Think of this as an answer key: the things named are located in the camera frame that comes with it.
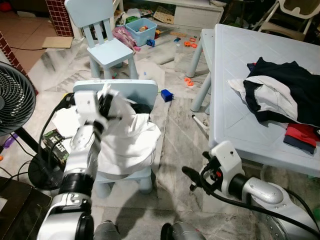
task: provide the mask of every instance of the pile of clothes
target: pile of clothes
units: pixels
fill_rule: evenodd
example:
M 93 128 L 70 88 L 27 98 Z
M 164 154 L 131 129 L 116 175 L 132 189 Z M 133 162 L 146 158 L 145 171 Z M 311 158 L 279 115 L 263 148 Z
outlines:
M 314 154 L 320 141 L 320 75 L 291 63 L 248 63 L 246 79 L 228 80 L 259 122 L 289 123 L 284 142 Z

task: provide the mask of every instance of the light blue child chair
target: light blue child chair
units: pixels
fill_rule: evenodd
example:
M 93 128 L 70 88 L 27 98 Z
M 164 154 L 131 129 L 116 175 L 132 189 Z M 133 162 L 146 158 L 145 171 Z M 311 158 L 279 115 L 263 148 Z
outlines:
M 90 68 L 93 78 L 100 77 L 99 65 L 102 66 L 105 79 L 112 79 L 110 68 L 128 59 L 130 78 L 138 79 L 133 51 L 114 38 L 110 18 L 114 16 L 113 0 L 66 0 L 65 8 L 78 28 L 83 28 L 89 47 Z M 101 24 L 108 40 L 105 41 Z M 90 26 L 94 27 L 98 44 L 95 44 Z
M 153 109 L 158 93 L 158 85 L 153 80 L 116 79 L 77 81 L 73 86 L 73 92 L 88 90 L 99 91 L 103 88 L 105 83 L 110 84 L 111 89 L 119 91 L 123 97 L 139 104 L 148 105 Z M 111 183 L 131 180 L 139 183 L 140 192 L 148 194 L 153 188 L 151 172 L 151 167 L 148 166 L 123 179 L 111 180 L 108 179 L 103 172 L 98 171 L 94 183 L 96 193 L 100 198 L 105 198 L 111 192 Z

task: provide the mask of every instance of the orange toy piece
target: orange toy piece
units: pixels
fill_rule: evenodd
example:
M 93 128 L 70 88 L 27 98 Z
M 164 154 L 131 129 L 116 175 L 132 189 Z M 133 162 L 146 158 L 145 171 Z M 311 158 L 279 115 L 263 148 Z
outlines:
M 189 86 L 189 87 L 192 87 L 194 85 L 194 82 L 191 81 L 191 79 L 189 77 L 185 77 L 184 78 L 184 81 L 186 82 L 186 84 Z

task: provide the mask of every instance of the white cloth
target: white cloth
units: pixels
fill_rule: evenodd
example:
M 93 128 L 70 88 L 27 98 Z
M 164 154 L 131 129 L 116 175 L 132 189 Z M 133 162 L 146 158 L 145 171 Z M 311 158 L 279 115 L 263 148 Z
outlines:
M 261 84 L 254 91 L 254 98 L 261 107 L 258 112 L 272 111 L 297 121 L 298 104 L 292 98 L 288 86 L 269 76 L 251 76 L 247 79 L 227 80 L 231 88 L 240 93 L 241 98 L 246 102 L 246 89 L 244 80 Z
M 150 166 L 155 158 L 157 140 L 161 132 L 149 121 L 149 114 L 136 114 L 127 100 L 116 91 L 109 116 L 121 117 L 107 122 L 101 136 L 101 150 L 98 155 L 98 171 L 111 175 L 130 175 Z M 76 107 L 57 112 L 55 126 L 64 137 L 77 132 L 79 118 Z

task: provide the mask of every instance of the black cord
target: black cord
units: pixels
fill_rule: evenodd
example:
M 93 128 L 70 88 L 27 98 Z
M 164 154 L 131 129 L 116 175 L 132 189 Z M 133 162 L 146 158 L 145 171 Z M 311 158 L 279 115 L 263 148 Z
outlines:
M 58 141 L 56 141 L 54 144 L 53 144 L 53 146 L 50 148 L 50 151 L 49 151 L 49 156 L 48 156 L 48 165 L 49 166 L 51 166 L 51 155 L 52 155 L 52 153 L 53 153 L 53 150 L 54 150 L 54 148 L 55 148 L 55 146 L 58 144 L 58 143 L 60 143 L 62 140 L 64 140 L 63 138 L 62 139 L 59 139 Z
M 18 141 L 18 139 L 12 134 L 12 133 L 10 133 L 10 135 L 11 135 L 11 137 L 13 137 L 14 138 L 14 140 L 16 141 L 16 143 L 20 146 L 20 148 L 26 153 L 26 154 L 28 154 L 29 156 L 31 156 L 31 157 L 35 157 L 34 155 L 32 155 L 31 153 L 29 153 L 29 152 L 27 152 L 26 150 L 25 150 L 25 148 L 22 146 L 22 144 Z
M 42 159 L 42 156 L 41 156 L 41 150 L 42 150 L 41 143 L 42 143 L 42 139 L 44 137 L 44 132 L 45 132 L 47 126 L 49 125 L 52 117 L 54 116 L 55 112 L 57 111 L 58 107 L 59 107 L 59 104 L 53 109 L 53 111 L 51 112 L 49 118 L 47 119 L 47 121 L 45 122 L 45 124 L 44 124 L 44 126 L 43 126 L 43 128 L 41 130 L 40 137 L 39 137 L 39 142 L 38 142 L 38 155 L 39 155 L 40 159 Z
M 249 210 L 252 210 L 252 211 L 256 211 L 256 212 L 259 212 L 259 213 L 270 215 L 270 216 L 278 218 L 278 219 L 282 219 L 282 220 L 284 220 L 284 221 L 286 221 L 288 223 L 291 223 L 293 225 L 296 225 L 296 226 L 308 231 L 309 233 L 312 233 L 316 237 L 320 238 L 320 233 L 319 232 L 317 232 L 316 230 L 312 229 L 311 227 L 309 227 L 309 226 L 307 226 L 307 225 L 305 225 L 305 224 L 303 224 L 301 222 L 298 222 L 298 221 L 296 221 L 294 219 L 291 219 L 291 218 L 289 218 L 287 216 L 284 216 L 282 214 L 279 214 L 279 213 L 276 213 L 276 212 L 273 212 L 273 211 L 266 210 L 266 209 L 258 207 L 258 206 L 253 206 L 253 205 L 249 205 L 249 204 L 246 204 L 246 203 L 243 203 L 243 202 L 230 200 L 228 198 L 225 198 L 223 196 L 220 196 L 220 195 L 216 194 L 214 191 L 212 191 L 208 187 L 208 183 L 204 179 L 204 174 L 207 171 L 208 171 L 208 167 L 205 167 L 203 169 L 203 171 L 201 172 L 201 174 L 200 174 L 200 181 L 201 181 L 202 187 L 205 190 L 205 192 L 209 193 L 210 195 L 212 195 L 216 199 L 218 199 L 218 200 L 220 200 L 222 202 L 225 202 L 227 204 L 235 205 L 235 206 L 238 206 L 238 207 L 241 207 L 241 208 L 249 209 Z
M 19 48 L 19 47 L 13 47 L 10 46 L 11 49 L 19 49 L 19 50 L 27 50 L 27 51 L 39 51 L 39 50 L 43 50 L 44 48 L 38 48 L 38 49 L 26 49 L 26 48 Z
M 18 181 L 19 181 L 19 175 L 20 175 L 21 169 L 22 169 L 25 165 L 27 165 L 27 164 L 29 164 L 29 163 L 31 163 L 31 160 L 24 162 L 24 163 L 20 166 L 20 168 L 19 168 L 19 170 L 18 170 L 18 173 L 17 173 L 17 176 L 16 176 L 16 179 L 17 179 Z
M 14 177 L 17 177 L 18 175 L 22 175 L 22 174 L 27 174 L 27 173 L 28 173 L 28 172 L 25 171 L 25 172 L 21 172 L 21 173 L 19 173 L 19 174 L 12 175 L 10 178 L 8 178 L 8 180 L 7 180 L 4 184 L 2 184 L 2 185 L 0 186 L 0 193 L 7 187 L 7 185 L 9 184 L 9 182 L 10 182 Z
M 286 188 L 284 190 L 286 190 L 290 195 L 294 196 L 303 205 L 304 209 L 309 214 L 310 218 L 312 218 L 312 220 L 314 221 L 314 223 L 316 225 L 316 228 L 320 232 L 317 220 L 316 220 L 315 216 L 313 215 L 313 213 L 312 213 L 311 209 L 309 208 L 309 206 L 306 204 L 306 202 L 298 194 L 296 194 L 294 191 L 291 191 L 291 190 L 286 189 Z
M 12 174 L 8 172 L 5 168 L 0 166 L 0 169 L 2 169 L 6 174 L 8 174 L 10 177 L 12 177 Z

